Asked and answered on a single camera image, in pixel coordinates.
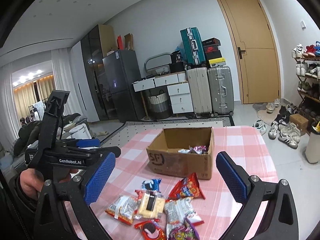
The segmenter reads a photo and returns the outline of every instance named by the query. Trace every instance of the drawer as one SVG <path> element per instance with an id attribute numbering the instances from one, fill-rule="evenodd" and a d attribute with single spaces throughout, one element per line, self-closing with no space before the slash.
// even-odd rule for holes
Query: drawer
<path id="1" fill-rule="evenodd" d="M 154 87 L 155 87 L 155 83 L 153 81 L 153 78 L 138 81 L 137 83 L 133 84 L 134 91 L 136 91 L 136 92 L 141 91 L 141 90 L 154 88 Z"/>
<path id="2" fill-rule="evenodd" d="M 171 104 L 192 103 L 191 94 L 181 94 L 170 96 Z"/>
<path id="3" fill-rule="evenodd" d="M 177 74 L 155 78 L 156 87 L 166 86 L 175 83 L 179 83 Z"/>
<path id="4" fill-rule="evenodd" d="M 190 93 L 189 83 L 176 84 L 168 86 L 169 96 Z"/>
<path id="5" fill-rule="evenodd" d="M 185 82 L 187 80 L 186 73 L 185 72 L 179 73 L 178 79 L 179 79 L 179 82 Z"/>
<path id="6" fill-rule="evenodd" d="M 174 114 L 193 112 L 192 103 L 182 103 L 182 104 L 175 104 L 171 106 Z"/>

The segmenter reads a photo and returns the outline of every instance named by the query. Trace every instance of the white bucket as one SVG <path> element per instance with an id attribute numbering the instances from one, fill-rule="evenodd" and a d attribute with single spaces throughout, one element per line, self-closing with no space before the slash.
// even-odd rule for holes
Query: white bucket
<path id="1" fill-rule="evenodd" d="M 71 135 L 71 138 L 74 139 L 91 139 L 89 130 L 84 123 L 72 128 L 69 133 Z"/>

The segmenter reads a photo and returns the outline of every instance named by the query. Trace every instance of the pink and white tablecloth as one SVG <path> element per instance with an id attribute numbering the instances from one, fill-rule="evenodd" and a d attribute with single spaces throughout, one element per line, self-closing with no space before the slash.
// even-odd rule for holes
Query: pink and white tablecloth
<path id="1" fill-rule="evenodd" d="M 263 181 L 278 182 L 276 169 L 260 133 L 253 127 L 233 126 L 214 129 L 214 154 L 226 151 L 233 161 L 241 165 L 249 175 L 258 175 Z M 148 167 L 148 155 L 146 147 L 151 143 L 160 129 L 145 130 L 136 134 L 124 147 L 121 148 L 121 156 L 116 159 L 116 167 L 108 182 L 101 192 L 97 202 L 91 204 L 91 208 L 105 230 L 114 240 L 143 239 L 139 230 L 133 226 L 125 225 L 104 210 L 117 200 L 119 195 L 132 195 L 135 189 L 141 187 L 141 183 L 147 179 L 162 178 L 160 189 L 166 197 L 173 186 L 181 179 L 153 173 Z M 211 180 L 200 180 L 200 187 L 206 199 L 194 199 L 192 201 L 196 212 L 204 220 L 204 224 L 197 226 L 201 240 L 216 240 L 221 237 L 231 221 L 241 208 L 236 203 L 220 176 L 215 163 L 213 165 Z M 248 232 L 246 239 L 254 236 L 262 219 L 267 203 L 262 203 Z M 67 210 L 74 229 L 81 239 L 84 236 L 71 206 Z M 162 216 L 160 225 L 165 229 L 166 216 Z"/>

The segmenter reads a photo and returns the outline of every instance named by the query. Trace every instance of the beige curtain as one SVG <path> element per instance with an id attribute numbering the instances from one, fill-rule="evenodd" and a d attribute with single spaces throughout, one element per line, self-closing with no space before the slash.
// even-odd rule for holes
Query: beige curtain
<path id="1" fill-rule="evenodd" d="M 36 94 L 33 82 L 13 90 L 18 119 L 30 115 L 29 106 L 36 103 Z"/>
<path id="2" fill-rule="evenodd" d="M 48 98 L 55 89 L 54 77 L 53 75 L 46 76 L 44 78 L 40 78 L 37 81 L 37 88 L 39 93 L 40 100 L 44 100 Z"/>

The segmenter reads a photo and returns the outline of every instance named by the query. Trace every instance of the teal suitcase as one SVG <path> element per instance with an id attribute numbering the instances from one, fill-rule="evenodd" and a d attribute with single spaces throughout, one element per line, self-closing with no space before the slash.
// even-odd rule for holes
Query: teal suitcase
<path id="1" fill-rule="evenodd" d="M 198 28 L 186 28 L 181 30 L 180 33 L 188 63 L 201 65 L 205 61 L 205 55 Z"/>

